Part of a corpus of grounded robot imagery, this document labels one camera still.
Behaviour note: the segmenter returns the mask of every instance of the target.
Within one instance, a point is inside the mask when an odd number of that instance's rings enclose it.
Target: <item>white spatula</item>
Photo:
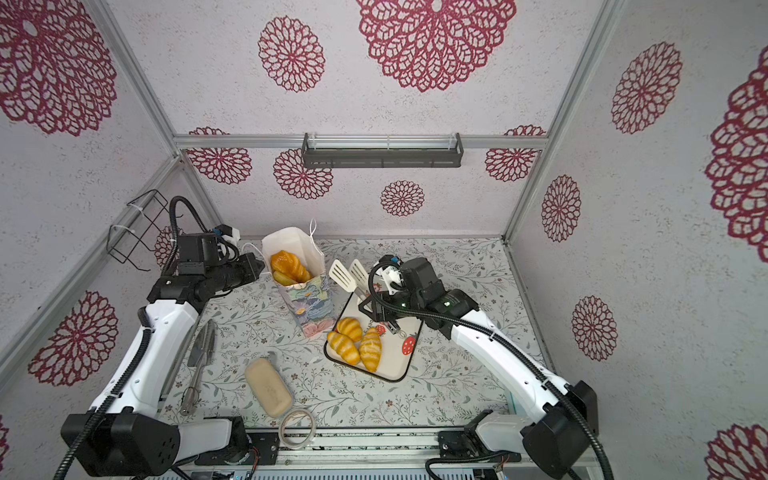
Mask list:
[[[368,295],[368,272],[366,268],[360,263],[360,260],[356,258],[352,260],[352,265],[349,266],[349,272],[355,277],[357,286]]]
[[[331,263],[331,269],[328,271],[328,276],[347,292],[356,293],[361,300],[366,299],[366,293],[357,286],[355,277],[352,276],[349,270],[347,270],[341,262],[339,262],[339,259],[335,259],[333,263]]]

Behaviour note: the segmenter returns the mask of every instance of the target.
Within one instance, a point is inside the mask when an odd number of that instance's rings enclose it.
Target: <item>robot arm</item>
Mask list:
[[[189,202],[174,197],[171,229],[178,232],[178,201],[202,227]],[[264,268],[252,253],[239,255],[234,246],[238,237],[237,230],[226,225],[174,236],[178,274],[169,262],[152,287],[149,304],[139,310],[141,328],[107,387],[88,412],[65,420],[61,437],[70,449],[55,478],[63,479],[75,458],[91,476],[162,475],[182,459],[230,444],[229,419],[169,425],[156,417],[163,384],[207,301],[217,292],[252,283]]]
[[[520,350],[466,293],[446,291],[426,258],[402,262],[387,256],[374,270],[389,293],[380,296],[371,290],[382,307],[374,312],[383,310],[384,321],[388,315],[422,319],[488,367],[528,414],[529,419],[483,412],[462,433],[462,444],[472,446],[472,456],[525,450],[545,473],[562,478],[592,445],[610,476],[596,436],[598,399],[589,385],[569,385]]]

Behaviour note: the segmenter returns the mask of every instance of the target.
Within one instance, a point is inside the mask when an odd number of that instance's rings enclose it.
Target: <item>tabletop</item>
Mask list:
[[[405,260],[426,257],[447,290],[464,290],[518,346],[542,360],[500,239],[318,240],[317,245],[327,266],[334,258],[345,265],[357,258],[370,268],[387,253]],[[349,293],[332,285],[338,316]],[[249,428],[277,426],[280,420],[263,411],[244,379],[245,367],[270,352],[276,354],[274,366],[294,406],[307,407],[321,426],[464,425],[483,409],[508,410],[508,393],[498,380],[471,354],[426,326],[400,382],[329,361],[323,353],[325,333],[304,336],[269,274],[211,300],[199,328],[209,319],[217,323],[216,351],[204,367],[195,412],[179,414],[193,370],[187,367],[187,351],[161,406],[164,421],[239,415]]]

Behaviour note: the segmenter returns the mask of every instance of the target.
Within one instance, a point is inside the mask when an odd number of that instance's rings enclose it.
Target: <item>white paper bag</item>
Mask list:
[[[326,273],[326,258],[315,245],[312,235],[317,223],[310,222],[310,234],[298,227],[287,227],[271,233],[261,240],[261,251],[266,268],[272,273],[270,259],[275,253],[285,250],[297,257],[310,272],[312,278],[305,283],[283,286],[275,282],[280,296],[293,314],[296,323],[306,337],[311,337],[333,326],[333,302],[329,294]]]

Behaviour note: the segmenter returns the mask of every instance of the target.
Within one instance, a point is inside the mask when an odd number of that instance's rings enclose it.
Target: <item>soap bar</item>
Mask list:
[[[245,368],[245,380],[267,415],[276,419],[293,404],[286,384],[269,360],[261,358]]]

